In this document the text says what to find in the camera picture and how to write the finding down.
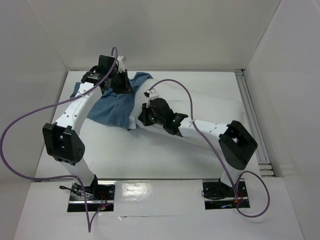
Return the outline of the blue pillowcase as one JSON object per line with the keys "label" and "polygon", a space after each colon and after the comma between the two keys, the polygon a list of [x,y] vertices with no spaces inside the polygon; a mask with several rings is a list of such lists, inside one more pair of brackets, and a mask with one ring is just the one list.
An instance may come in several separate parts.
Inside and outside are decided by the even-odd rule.
{"label": "blue pillowcase", "polygon": [[[129,83],[136,92],[153,77],[147,72],[137,72]],[[80,82],[74,85],[70,98],[74,98],[80,88]],[[87,118],[104,126],[121,127],[127,131],[136,129],[136,116],[131,116],[136,103],[136,93],[116,94],[112,89],[105,91],[102,97],[94,104]]]}

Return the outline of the white pillow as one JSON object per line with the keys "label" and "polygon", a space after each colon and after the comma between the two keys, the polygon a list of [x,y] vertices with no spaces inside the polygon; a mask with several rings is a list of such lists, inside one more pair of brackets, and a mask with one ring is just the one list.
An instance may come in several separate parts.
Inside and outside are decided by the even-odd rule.
{"label": "white pillow", "polygon": [[[149,131],[138,123],[138,116],[142,112],[142,104],[147,98],[144,92],[152,85],[155,85],[157,80],[147,80],[138,91],[135,92],[135,104],[130,115],[135,118],[136,128],[126,130],[117,126],[106,126],[86,118],[80,131],[80,137],[87,147],[93,144],[94,135],[97,134],[97,139],[114,140],[117,143],[120,138],[129,136],[130,138],[143,138],[144,141],[161,142],[165,140],[176,140],[177,142],[187,142],[188,144],[205,145],[204,142],[192,142],[185,140],[182,137],[172,136],[170,134],[157,133]],[[233,120],[241,122],[243,119],[244,106],[243,103],[231,98],[218,97],[192,91],[190,87],[184,90],[180,85],[174,82],[162,82],[155,86],[160,98],[163,98],[168,103],[169,107],[175,113],[193,114],[196,120],[206,121],[217,124],[229,124]]]}

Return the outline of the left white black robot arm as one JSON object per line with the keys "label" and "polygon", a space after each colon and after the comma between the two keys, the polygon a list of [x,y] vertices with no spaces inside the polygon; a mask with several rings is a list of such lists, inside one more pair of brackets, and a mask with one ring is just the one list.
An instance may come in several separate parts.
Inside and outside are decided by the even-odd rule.
{"label": "left white black robot arm", "polygon": [[84,160],[85,145],[79,134],[89,112],[109,89],[118,94],[134,92],[126,69],[108,77],[103,73],[86,72],[64,113],[42,128],[47,154],[61,163],[70,175],[76,176],[76,183],[82,186],[80,192],[88,200],[99,193],[98,178]]}

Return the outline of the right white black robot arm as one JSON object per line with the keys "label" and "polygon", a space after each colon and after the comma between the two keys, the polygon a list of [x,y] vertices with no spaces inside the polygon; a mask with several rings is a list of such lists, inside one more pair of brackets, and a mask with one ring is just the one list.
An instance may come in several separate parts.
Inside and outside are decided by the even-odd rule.
{"label": "right white black robot arm", "polygon": [[230,196],[236,189],[236,181],[245,170],[258,144],[241,122],[212,123],[192,119],[189,115],[174,112],[163,98],[142,104],[137,122],[145,129],[194,143],[213,146],[225,165],[218,184],[223,196]]}

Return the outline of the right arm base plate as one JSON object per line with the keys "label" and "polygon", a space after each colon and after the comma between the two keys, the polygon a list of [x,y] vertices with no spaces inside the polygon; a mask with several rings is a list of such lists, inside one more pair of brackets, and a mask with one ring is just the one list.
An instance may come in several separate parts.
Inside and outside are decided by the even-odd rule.
{"label": "right arm base plate", "polygon": [[232,187],[229,187],[219,181],[204,181],[202,183],[201,195],[204,198],[204,207],[206,210],[224,210],[239,208],[250,208],[246,183],[241,180],[238,186],[238,199]]}

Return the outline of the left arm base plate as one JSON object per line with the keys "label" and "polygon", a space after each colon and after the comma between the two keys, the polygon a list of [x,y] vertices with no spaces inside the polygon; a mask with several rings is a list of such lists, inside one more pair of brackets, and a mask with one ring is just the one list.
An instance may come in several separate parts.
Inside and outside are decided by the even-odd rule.
{"label": "left arm base plate", "polygon": [[[70,191],[67,212],[85,212],[84,192],[80,185],[73,183],[72,187],[67,187]],[[87,197],[87,210],[89,213],[113,212],[115,200],[115,183],[99,184],[94,193],[85,193]]]}

